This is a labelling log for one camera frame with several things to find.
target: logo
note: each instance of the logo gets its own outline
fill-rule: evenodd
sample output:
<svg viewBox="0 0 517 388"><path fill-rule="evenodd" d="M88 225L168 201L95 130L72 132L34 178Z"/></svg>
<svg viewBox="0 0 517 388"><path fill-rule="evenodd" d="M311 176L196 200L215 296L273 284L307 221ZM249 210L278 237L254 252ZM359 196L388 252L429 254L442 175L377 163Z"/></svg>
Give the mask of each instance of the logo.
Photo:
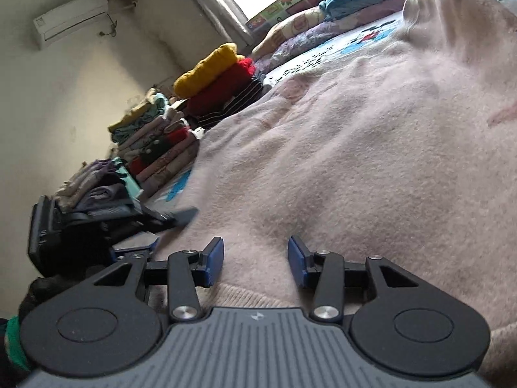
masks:
<svg viewBox="0 0 517 388"><path fill-rule="evenodd" d="M260 312L255 312L253 315L250 315L250 316L255 321L260 321L261 319L265 318L265 315L263 313L260 313Z"/></svg>

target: folded towel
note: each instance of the folded towel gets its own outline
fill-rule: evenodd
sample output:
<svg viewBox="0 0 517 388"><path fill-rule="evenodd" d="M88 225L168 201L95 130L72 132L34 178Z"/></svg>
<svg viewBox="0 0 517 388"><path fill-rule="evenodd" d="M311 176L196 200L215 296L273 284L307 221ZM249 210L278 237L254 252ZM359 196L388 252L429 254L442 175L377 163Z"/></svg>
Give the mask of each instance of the folded towel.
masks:
<svg viewBox="0 0 517 388"><path fill-rule="evenodd" d="M104 185L89 190L76 205L76 210L85 210L92 207L102 207L118 199L129 198L126 186L122 182L112 185Z"/></svg>
<svg viewBox="0 0 517 388"><path fill-rule="evenodd" d="M172 133L173 131L179 130L180 128L183 128L185 126L188 126L188 121L184 118L181 118L178 121L175 121L173 123L170 123L164 128L164 134Z"/></svg>
<svg viewBox="0 0 517 388"><path fill-rule="evenodd" d="M99 162L100 160L94 160L90 164L83 164L83 166L68 181L63 182L55 195L70 197L77 191L77 188L81 185L81 182L84 181L86 176L88 176L88 172Z"/></svg>
<svg viewBox="0 0 517 388"><path fill-rule="evenodd" d="M235 64L237 57L237 45L233 42L221 45L174 82L175 94L180 99L192 98Z"/></svg>
<svg viewBox="0 0 517 388"><path fill-rule="evenodd" d="M185 114L198 117L220 109L250 83L255 70L251 58L233 64L210 86L188 100Z"/></svg>
<svg viewBox="0 0 517 388"><path fill-rule="evenodd" d="M172 162L149 177L142 184L144 195L151 197L156 191L163 187L168 181L178 174L192 159L197 156L199 140L193 142L182 151Z"/></svg>
<svg viewBox="0 0 517 388"><path fill-rule="evenodd" d="M133 176L138 175L146 167L152 164L167 150L183 141L188 136L188 127L182 127L172 133L163 135L147 145L140 155L135 157L128 165L129 172Z"/></svg>
<svg viewBox="0 0 517 388"><path fill-rule="evenodd" d="M164 115L158 115L155 119L153 119L150 123L144 125L140 130L134 133L130 138L128 138L125 142L123 142L120 146L118 146L118 153L122 153L123 150L128 149L133 143L140 140L144 137L149 131L159 127L163 123L168 124L168 120L164 117Z"/></svg>
<svg viewBox="0 0 517 388"><path fill-rule="evenodd" d="M133 155L130 159L128 159L130 152L136 153L135 151L138 152L138 150L144 148L152 141L156 140L156 138L160 137L163 134L169 133L169 131L167 131L169 129L169 126L177 123L177 121L183 118L183 112L176 112L172 116L172 119L167 118L166 114L167 113L165 113L164 115L165 122L162 122L156 128L153 128L152 130L148 131L145 136L132 143L128 148L124 150L119 150L118 155L126 159L127 161L130 161L133 157L135 157L135 155Z"/></svg>
<svg viewBox="0 0 517 388"><path fill-rule="evenodd" d="M146 112L129 125L113 130L111 140L114 143L123 144L144 125L153 121L158 115L165 113L165 107L169 100L161 93L156 95L154 103L149 104Z"/></svg>
<svg viewBox="0 0 517 388"><path fill-rule="evenodd" d="M135 157L140 156L141 153L142 153L142 149L140 148L140 149L125 151L123 155L119 154L119 156L122 159L124 159L126 162L131 162Z"/></svg>
<svg viewBox="0 0 517 388"><path fill-rule="evenodd" d="M143 171L141 171L137 176L136 180L138 182L144 182L149 178L152 174L156 173L163 167L166 167L170 162L174 160L179 154L181 154L188 146L190 146L196 140L196 135L192 130L189 130L187 134L187 138L183 141L175 144L172 148L167 150L164 154L162 154L158 159L156 159L153 163L151 163L148 167L146 167Z"/></svg>

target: power cord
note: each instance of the power cord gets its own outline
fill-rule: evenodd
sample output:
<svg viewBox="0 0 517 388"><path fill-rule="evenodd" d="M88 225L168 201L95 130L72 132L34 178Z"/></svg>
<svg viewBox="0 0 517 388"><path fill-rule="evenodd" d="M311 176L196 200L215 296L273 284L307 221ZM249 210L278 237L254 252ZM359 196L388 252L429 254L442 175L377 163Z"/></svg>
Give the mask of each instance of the power cord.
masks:
<svg viewBox="0 0 517 388"><path fill-rule="evenodd" d="M99 36L102 36L102 37L111 36L112 38L114 38L117 36L117 21L113 22L113 19L111 18L111 16L109 14L108 14L108 17L110 18L110 21L111 21L111 32L109 32L109 33L99 32Z"/></svg>

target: blue gripper pad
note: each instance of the blue gripper pad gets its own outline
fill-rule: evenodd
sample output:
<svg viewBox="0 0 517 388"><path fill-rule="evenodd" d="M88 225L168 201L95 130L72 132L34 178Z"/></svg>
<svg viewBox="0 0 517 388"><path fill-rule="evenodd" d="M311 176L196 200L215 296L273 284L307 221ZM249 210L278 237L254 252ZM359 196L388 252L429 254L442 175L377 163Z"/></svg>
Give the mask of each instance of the blue gripper pad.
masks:
<svg viewBox="0 0 517 388"><path fill-rule="evenodd" d="M68 379L35 371L24 388L488 388L474 373L404 379L362 358L335 325L301 309L214 308L173 325L153 354L126 371Z"/></svg>
<svg viewBox="0 0 517 388"><path fill-rule="evenodd" d="M289 238L288 241L288 261L296 286L301 289L306 288L308 274L305 257L293 238Z"/></svg>
<svg viewBox="0 0 517 388"><path fill-rule="evenodd" d="M216 245L211 248L206 259L206 271L204 273L203 287L212 287L217 278L221 275L224 260L224 242L221 238Z"/></svg>

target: bed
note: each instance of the bed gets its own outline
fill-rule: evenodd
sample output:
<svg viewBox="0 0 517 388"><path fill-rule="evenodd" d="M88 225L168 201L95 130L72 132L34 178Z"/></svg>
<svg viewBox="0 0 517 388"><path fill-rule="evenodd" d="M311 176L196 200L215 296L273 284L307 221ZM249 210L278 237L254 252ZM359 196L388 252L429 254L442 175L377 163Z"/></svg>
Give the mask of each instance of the bed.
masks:
<svg viewBox="0 0 517 388"><path fill-rule="evenodd" d="M271 71L210 130L188 184L150 200L200 209L158 259L223 237L205 306L302 303L286 243L391 259L477 309L483 375L517 382L517 17L496 0L408 0ZM157 294L155 302L163 302Z"/></svg>

